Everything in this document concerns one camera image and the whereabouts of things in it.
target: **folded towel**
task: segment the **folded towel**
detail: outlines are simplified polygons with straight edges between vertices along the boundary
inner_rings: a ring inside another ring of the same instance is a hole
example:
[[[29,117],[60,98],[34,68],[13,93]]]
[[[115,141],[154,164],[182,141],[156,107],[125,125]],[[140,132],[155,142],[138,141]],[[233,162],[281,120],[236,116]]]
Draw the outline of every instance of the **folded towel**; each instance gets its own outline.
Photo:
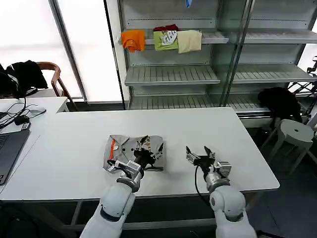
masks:
[[[202,49],[202,33],[200,31],[178,31],[177,39],[179,54]]]
[[[164,42],[164,38],[169,38],[168,31],[155,31],[154,34],[154,47],[156,51],[169,51],[178,49],[177,39],[175,38],[173,43],[167,44]]]
[[[131,53],[144,51],[145,33],[140,30],[132,30],[121,33],[121,41],[124,48],[128,48]]]

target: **computer mouse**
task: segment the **computer mouse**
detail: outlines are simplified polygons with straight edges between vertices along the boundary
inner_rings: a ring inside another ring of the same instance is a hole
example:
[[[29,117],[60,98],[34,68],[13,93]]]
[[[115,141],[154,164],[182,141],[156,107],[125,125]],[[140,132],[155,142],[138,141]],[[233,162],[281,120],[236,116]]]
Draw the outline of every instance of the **computer mouse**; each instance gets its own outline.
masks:
[[[30,113],[32,114],[39,114],[46,112],[46,108],[36,106],[36,105],[29,105],[26,107],[26,109],[30,110]]]
[[[29,122],[30,122],[30,119],[26,115],[20,115],[14,119],[14,123],[16,125],[22,125],[24,123],[29,123]]]

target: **small blue object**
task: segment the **small blue object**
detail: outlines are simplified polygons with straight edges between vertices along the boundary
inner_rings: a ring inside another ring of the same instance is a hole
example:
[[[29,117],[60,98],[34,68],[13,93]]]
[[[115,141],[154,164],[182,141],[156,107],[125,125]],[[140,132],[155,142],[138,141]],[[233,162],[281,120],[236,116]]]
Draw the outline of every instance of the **small blue object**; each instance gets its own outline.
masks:
[[[186,7],[190,8],[192,2],[193,2],[193,0],[186,0]]]

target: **vertical pole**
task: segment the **vertical pole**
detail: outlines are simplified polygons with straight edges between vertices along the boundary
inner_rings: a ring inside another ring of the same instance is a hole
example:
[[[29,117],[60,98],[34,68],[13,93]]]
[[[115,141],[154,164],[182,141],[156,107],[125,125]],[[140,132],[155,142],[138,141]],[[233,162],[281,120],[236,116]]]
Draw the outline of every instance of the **vertical pole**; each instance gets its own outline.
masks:
[[[122,106],[123,106],[123,109],[126,110],[126,108],[125,108],[125,102],[124,102],[124,96],[123,96],[123,90],[122,90],[122,85],[121,85],[121,79],[120,79],[120,73],[119,73],[119,68],[118,68],[118,63],[117,63],[117,57],[116,57],[115,48],[114,48],[114,42],[113,42],[113,37],[112,37],[112,30],[111,30],[110,18],[109,18],[109,13],[108,13],[108,7],[107,7],[107,2],[106,2],[106,0],[104,0],[104,6],[105,6],[105,12],[106,12],[107,24],[108,24],[109,34],[110,34],[111,47],[112,47],[112,52],[113,52],[115,67],[116,67],[116,71],[117,71],[117,75],[118,75],[118,83],[119,83],[119,87],[120,87],[120,93],[121,93],[121,99],[122,99]]]
[[[251,14],[253,11],[253,6],[256,0],[246,0],[245,8],[242,14],[241,22],[240,22],[240,29],[237,35],[237,40],[234,46],[234,50],[232,53],[229,70],[227,73],[226,82],[223,87],[220,104],[219,106],[225,107],[228,101],[228,97],[231,90],[232,81],[234,79],[234,75],[236,73],[236,69],[239,63],[240,55],[242,52],[242,47],[244,44],[244,40],[247,34]]]
[[[73,73],[75,75],[79,90],[80,90],[81,94],[83,95],[84,101],[86,102],[87,96],[85,93],[85,89],[84,89],[82,80],[80,78],[80,73],[79,73],[79,70],[78,70],[78,67],[76,64],[75,56],[74,56],[74,53],[73,53],[73,50],[72,50],[72,47],[71,47],[71,44],[69,41],[69,37],[68,37],[67,31],[65,28],[65,24],[64,24],[63,18],[61,16],[58,2],[57,2],[57,0],[49,0],[49,4],[51,7],[51,11],[53,13],[55,23],[56,23],[57,28],[58,28],[59,35],[60,35],[61,40],[63,42],[68,60],[70,62],[70,66],[71,66]]]

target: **red cloth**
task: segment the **red cloth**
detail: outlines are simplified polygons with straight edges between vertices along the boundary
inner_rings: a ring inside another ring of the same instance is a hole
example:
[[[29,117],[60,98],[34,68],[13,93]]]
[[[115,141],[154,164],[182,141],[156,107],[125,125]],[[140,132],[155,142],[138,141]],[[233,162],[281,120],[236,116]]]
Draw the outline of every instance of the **red cloth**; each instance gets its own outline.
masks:
[[[154,28],[153,31],[178,31],[178,27],[173,24],[173,25],[168,25],[168,26],[159,26]]]

